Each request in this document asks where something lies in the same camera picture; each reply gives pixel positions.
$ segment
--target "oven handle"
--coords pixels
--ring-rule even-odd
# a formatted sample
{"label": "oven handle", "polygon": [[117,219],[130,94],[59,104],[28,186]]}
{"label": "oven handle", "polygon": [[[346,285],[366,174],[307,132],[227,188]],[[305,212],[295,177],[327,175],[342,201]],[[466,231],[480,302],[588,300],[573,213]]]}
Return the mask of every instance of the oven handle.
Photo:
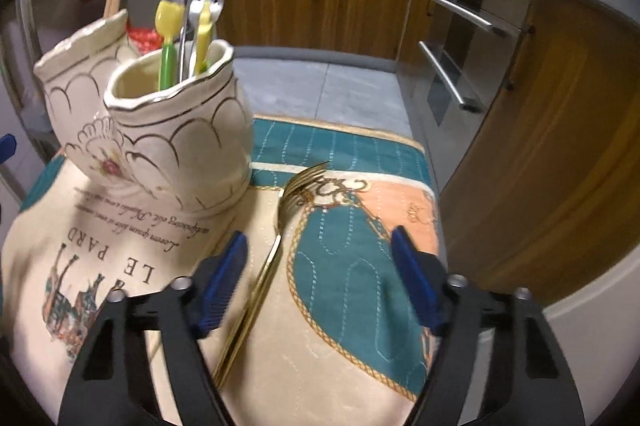
{"label": "oven handle", "polygon": [[441,5],[443,8],[448,9],[452,13],[461,16],[465,20],[470,21],[473,25],[478,26],[478,28],[482,29],[483,31],[493,32],[500,36],[506,34],[504,29],[498,28],[495,24],[492,24],[486,18],[482,18],[482,16],[474,13],[467,8],[464,8],[463,6],[460,6],[460,4],[456,2],[452,2],[451,0],[433,0],[433,2]]}
{"label": "oven handle", "polygon": [[455,99],[458,108],[462,111],[471,113],[482,112],[480,103],[471,98],[465,98],[460,94],[460,92],[458,92],[458,89],[456,89],[456,86],[451,81],[451,78],[449,78],[449,75],[443,69],[442,65],[440,65],[440,62],[438,62],[437,58],[433,55],[431,49],[429,49],[424,42],[418,42],[418,46],[420,47],[420,50],[425,55],[427,60],[429,60],[431,66],[435,69],[436,74],[440,77],[440,79],[442,79],[442,83],[444,83],[445,87],[449,91],[449,94],[451,94],[452,98]]}

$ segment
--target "beige fabric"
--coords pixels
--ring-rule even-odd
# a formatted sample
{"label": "beige fabric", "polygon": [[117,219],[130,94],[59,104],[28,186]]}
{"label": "beige fabric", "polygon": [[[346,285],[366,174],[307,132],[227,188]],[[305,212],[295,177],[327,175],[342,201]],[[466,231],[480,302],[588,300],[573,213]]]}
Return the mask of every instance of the beige fabric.
{"label": "beige fabric", "polygon": [[[418,247],[436,251],[433,221],[421,219],[412,202],[412,197],[421,197],[422,202],[427,201],[426,206],[422,204],[427,209],[420,211],[427,216],[433,213],[426,186],[380,174],[328,175],[346,179],[347,183],[368,178],[374,187],[379,182],[380,188],[372,188],[370,194],[373,201],[380,201],[381,194],[390,190],[389,182],[404,185],[408,195],[400,190],[400,200],[405,220],[395,224],[413,226],[412,234],[421,242]],[[87,291],[96,281],[98,273],[104,276],[97,289],[98,305],[118,280],[124,282],[130,295],[158,291],[175,276],[192,272],[212,249],[218,251],[225,245],[231,231],[241,229],[250,245],[248,267],[223,326],[201,342],[213,368],[230,320],[238,315],[246,299],[249,280],[257,274],[273,242],[276,198],[273,189],[250,188],[233,210],[197,223],[188,221],[186,224],[198,227],[183,228],[183,218],[157,206],[156,201],[151,210],[144,195],[113,201],[66,161],[49,192],[14,222],[2,250],[3,327],[12,339],[17,368],[47,414],[53,420],[57,418],[72,366],[66,350],[74,348],[60,339],[72,342],[70,332],[65,331],[66,323],[53,334],[45,326],[43,309],[51,307],[46,297],[48,277],[54,283],[70,259],[78,256],[60,284],[60,292],[71,306],[79,301],[78,293]],[[300,210],[287,227],[284,257],[223,398],[239,426],[400,425],[412,406],[411,400],[369,376],[323,340],[289,291],[287,252],[302,213]],[[158,237],[168,242],[154,241]],[[56,262],[62,242],[67,247]],[[158,340],[156,334],[150,333],[151,351]],[[180,424],[161,350],[153,356],[152,373],[164,418]]]}

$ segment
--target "gold fork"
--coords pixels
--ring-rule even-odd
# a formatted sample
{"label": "gold fork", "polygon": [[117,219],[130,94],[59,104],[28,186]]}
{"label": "gold fork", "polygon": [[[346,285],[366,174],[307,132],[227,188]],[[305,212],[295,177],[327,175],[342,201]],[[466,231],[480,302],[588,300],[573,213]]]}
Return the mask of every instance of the gold fork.
{"label": "gold fork", "polygon": [[280,243],[282,242],[282,232],[284,230],[287,210],[289,210],[294,202],[299,200],[300,195],[306,188],[322,178],[327,164],[327,162],[321,162],[295,174],[278,194],[278,209],[274,222],[276,238],[273,241],[273,246],[271,246],[267,258],[260,268],[260,273],[258,273],[254,288],[249,295],[247,303],[244,305],[244,309],[242,309],[242,314],[226,339],[222,355],[218,361],[218,366],[213,372],[213,382],[218,389],[222,388],[225,384],[229,371],[231,371],[231,365],[234,359],[236,359],[244,340],[249,335],[249,332],[251,332],[258,312],[267,296],[267,291],[269,290],[281,257],[278,252],[280,250]]}

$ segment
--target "grout line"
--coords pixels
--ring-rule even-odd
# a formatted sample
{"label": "grout line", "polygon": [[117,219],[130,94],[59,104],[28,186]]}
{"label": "grout line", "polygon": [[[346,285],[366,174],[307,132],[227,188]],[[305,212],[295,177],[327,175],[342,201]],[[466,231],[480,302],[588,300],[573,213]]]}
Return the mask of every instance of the grout line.
{"label": "grout line", "polygon": [[322,93],[324,93],[324,84],[326,83],[326,77],[329,74],[329,64],[326,65],[326,71],[324,71],[324,78],[322,79],[322,88],[320,89],[320,96],[318,96],[318,105],[316,106],[316,113],[314,119],[318,117],[318,110],[320,109],[320,101],[322,100]]}

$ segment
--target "teal fabric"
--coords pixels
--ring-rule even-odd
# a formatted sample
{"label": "teal fabric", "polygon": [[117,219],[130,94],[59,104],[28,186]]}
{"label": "teal fabric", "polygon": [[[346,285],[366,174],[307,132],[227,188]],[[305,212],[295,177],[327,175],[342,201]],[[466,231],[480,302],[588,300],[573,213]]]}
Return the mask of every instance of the teal fabric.
{"label": "teal fabric", "polygon": [[[418,149],[382,138],[256,118],[254,162],[329,170],[386,173],[431,185]],[[52,186],[64,157],[51,161],[22,203],[33,206]],[[291,173],[254,169],[254,186],[282,187]],[[296,291],[311,318],[347,352],[380,374],[419,393],[426,377],[414,311],[381,239],[360,208],[311,213],[293,263]]]}

